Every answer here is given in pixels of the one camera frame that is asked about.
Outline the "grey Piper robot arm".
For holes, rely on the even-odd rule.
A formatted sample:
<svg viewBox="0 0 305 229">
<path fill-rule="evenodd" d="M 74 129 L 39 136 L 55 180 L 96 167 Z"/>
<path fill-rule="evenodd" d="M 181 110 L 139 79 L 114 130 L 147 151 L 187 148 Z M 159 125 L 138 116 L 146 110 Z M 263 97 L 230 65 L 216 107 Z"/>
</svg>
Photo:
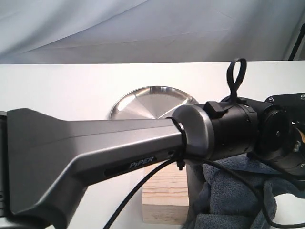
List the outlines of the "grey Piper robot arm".
<svg viewBox="0 0 305 229">
<path fill-rule="evenodd" d="M 65 229 L 88 186 L 158 162 L 214 165 L 240 154 L 305 190 L 305 103 L 237 97 L 165 119 L 63 121 L 31 109 L 0 116 L 0 226 Z"/>
</svg>

